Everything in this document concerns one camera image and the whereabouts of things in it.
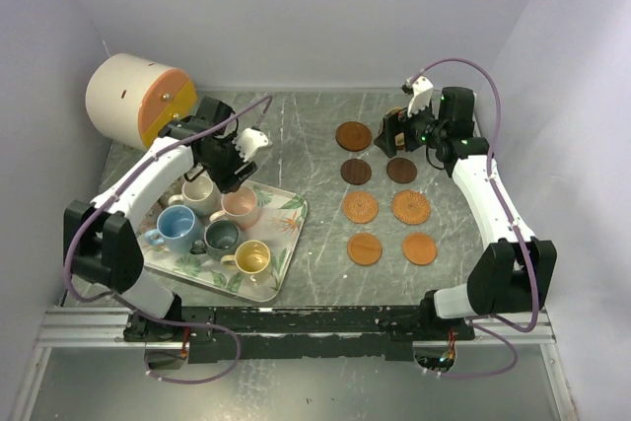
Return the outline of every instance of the mug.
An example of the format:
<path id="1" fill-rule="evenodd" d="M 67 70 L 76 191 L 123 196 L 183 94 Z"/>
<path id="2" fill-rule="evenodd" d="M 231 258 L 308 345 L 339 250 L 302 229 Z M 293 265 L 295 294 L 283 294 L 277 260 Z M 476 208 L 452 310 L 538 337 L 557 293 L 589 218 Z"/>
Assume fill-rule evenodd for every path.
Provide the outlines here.
<path id="1" fill-rule="evenodd" d="M 260 284 L 271 276 L 271 259 L 272 254 L 266 244 L 247 241 L 237 248 L 234 255 L 223 256 L 221 262 L 235 265 L 250 281 Z"/>
<path id="2" fill-rule="evenodd" d="M 194 181 L 185 181 L 181 194 L 171 196 L 168 204 L 183 204 L 198 216 L 208 216 L 219 207 L 220 196 L 219 188 L 207 173 L 203 173 Z"/>
<path id="3" fill-rule="evenodd" d="M 204 232 L 206 253 L 218 261 L 223 256 L 235 253 L 244 240 L 239 226 L 230 221 L 213 222 Z"/>
<path id="4" fill-rule="evenodd" d="M 145 233 L 150 246 L 167 245 L 173 253 L 189 253 L 195 241 L 202 239 L 204 226 L 186 206 L 171 206 L 158 216 L 157 229 Z"/>
<path id="5" fill-rule="evenodd" d="M 221 208 L 221 211 L 210 216 L 210 222 L 225 217 L 243 230 L 256 224 L 260 214 L 256 193 L 247 186 L 241 186 L 237 192 L 224 194 L 221 198 Z"/>

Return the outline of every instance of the blue mug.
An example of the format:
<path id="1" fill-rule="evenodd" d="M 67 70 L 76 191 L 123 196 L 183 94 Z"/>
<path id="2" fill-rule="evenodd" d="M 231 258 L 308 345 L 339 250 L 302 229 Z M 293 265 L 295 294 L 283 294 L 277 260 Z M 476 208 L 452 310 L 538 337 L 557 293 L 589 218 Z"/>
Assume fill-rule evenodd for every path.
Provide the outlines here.
<path id="1" fill-rule="evenodd" d="M 150 246 L 163 246 L 173 253 L 189 253 L 193 243 L 204 238 L 204 226 L 186 206 L 171 206 L 158 216 L 157 229 L 145 233 Z"/>

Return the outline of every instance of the cylindrical container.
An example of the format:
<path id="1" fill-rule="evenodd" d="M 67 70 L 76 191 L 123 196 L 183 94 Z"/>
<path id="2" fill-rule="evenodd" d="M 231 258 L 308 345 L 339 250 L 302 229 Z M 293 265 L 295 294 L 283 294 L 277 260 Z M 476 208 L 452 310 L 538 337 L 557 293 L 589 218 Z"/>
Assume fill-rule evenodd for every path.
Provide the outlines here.
<path id="1" fill-rule="evenodd" d="M 195 105 L 195 87 L 181 69 L 120 53 L 95 72 L 86 91 L 86 109 L 104 136 L 140 150 L 158 132 Z"/>

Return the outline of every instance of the coaster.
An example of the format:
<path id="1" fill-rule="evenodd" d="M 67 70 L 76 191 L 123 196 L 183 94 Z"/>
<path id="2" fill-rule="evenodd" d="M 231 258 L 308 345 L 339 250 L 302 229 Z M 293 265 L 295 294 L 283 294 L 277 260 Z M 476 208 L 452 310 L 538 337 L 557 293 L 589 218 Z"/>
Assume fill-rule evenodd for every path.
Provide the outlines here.
<path id="1" fill-rule="evenodd" d="M 436 258 L 438 249 L 434 239 L 416 232 L 403 240 L 403 254 L 415 265 L 429 265 Z"/>
<path id="2" fill-rule="evenodd" d="M 372 194 L 354 191 L 342 201 L 342 211 L 355 224 L 367 224 L 377 217 L 379 204 Z"/>
<path id="3" fill-rule="evenodd" d="M 390 179 L 401 184 L 416 179 L 416 165 L 405 158 L 395 158 L 387 162 L 386 172 Z"/>
<path id="4" fill-rule="evenodd" d="M 344 122 L 335 132 L 335 140 L 349 152 L 361 152 L 371 144 L 371 130 L 360 122 Z"/>
<path id="5" fill-rule="evenodd" d="M 382 257 L 382 243 L 372 234 L 363 232 L 355 234 L 346 245 L 348 256 L 358 265 L 368 266 Z"/>
<path id="6" fill-rule="evenodd" d="M 420 192 L 405 189 L 392 199 L 392 213 L 405 224 L 422 224 L 429 219 L 430 212 L 430 201 Z"/>
<path id="7" fill-rule="evenodd" d="M 342 164 L 342 168 L 339 171 L 342 174 L 342 178 L 349 184 L 364 184 L 373 175 L 371 166 L 364 160 L 358 160 L 351 158 L 346 160 Z"/>

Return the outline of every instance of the pink mug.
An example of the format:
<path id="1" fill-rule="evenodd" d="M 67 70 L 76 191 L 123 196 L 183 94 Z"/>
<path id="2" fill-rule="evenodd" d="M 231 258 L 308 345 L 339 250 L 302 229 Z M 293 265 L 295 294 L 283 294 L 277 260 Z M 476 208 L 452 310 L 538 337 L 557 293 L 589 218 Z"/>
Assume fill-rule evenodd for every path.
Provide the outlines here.
<path id="1" fill-rule="evenodd" d="M 259 215 L 260 209 L 256 194 L 249 187 L 241 186 L 237 192 L 230 192 L 222 196 L 221 211 L 210 216 L 210 222 L 223 217 L 245 230 L 256 224 Z"/>

